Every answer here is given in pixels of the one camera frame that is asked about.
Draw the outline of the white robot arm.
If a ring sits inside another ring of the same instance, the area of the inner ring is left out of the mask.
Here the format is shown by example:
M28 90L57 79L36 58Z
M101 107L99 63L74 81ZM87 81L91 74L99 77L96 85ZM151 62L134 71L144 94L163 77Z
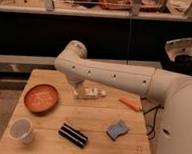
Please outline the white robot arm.
M148 66L97 62L86 56L84 44L71 41L54 66L78 89L91 80L158 101L164 112L156 154L192 154L192 76Z

